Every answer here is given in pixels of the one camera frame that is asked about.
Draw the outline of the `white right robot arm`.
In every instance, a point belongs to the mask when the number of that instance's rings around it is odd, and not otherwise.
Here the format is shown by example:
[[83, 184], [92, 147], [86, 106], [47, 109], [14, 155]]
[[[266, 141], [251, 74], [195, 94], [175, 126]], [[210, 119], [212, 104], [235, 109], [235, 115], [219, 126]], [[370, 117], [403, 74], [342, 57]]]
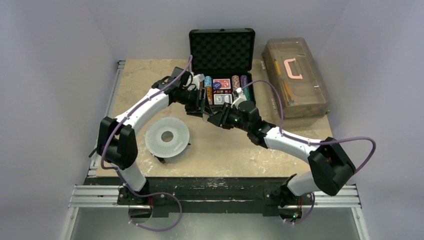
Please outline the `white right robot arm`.
[[284, 152], [309, 165], [309, 172], [294, 174], [282, 184], [280, 196], [288, 204], [316, 191], [335, 196], [356, 172], [347, 153], [333, 138], [309, 139], [282, 131], [263, 120], [252, 101], [243, 101], [238, 106], [226, 103], [207, 121], [223, 129], [243, 130], [253, 144]]

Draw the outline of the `blue small blind button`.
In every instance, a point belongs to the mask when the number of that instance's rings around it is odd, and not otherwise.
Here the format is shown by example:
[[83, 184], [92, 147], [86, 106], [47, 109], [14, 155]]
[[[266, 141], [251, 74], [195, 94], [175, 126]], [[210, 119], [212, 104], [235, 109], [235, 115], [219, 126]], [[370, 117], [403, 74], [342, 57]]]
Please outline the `blue small blind button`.
[[219, 90], [222, 87], [222, 84], [220, 82], [213, 82], [212, 87], [214, 90]]

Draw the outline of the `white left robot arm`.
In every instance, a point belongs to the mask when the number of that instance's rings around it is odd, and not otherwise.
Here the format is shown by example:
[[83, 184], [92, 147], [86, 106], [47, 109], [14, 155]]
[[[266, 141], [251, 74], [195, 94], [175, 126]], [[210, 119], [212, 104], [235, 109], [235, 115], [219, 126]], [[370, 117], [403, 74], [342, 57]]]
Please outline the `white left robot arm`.
[[156, 81], [135, 105], [116, 117], [104, 117], [99, 126], [95, 152], [102, 164], [109, 163], [124, 185], [131, 189], [129, 197], [138, 205], [149, 199], [148, 181], [137, 166], [136, 136], [157, 113], [172, 103], [185, 105], [199, 113], [200, 84], [203, 74], [193, 74], [175, 67], [170, 76]]

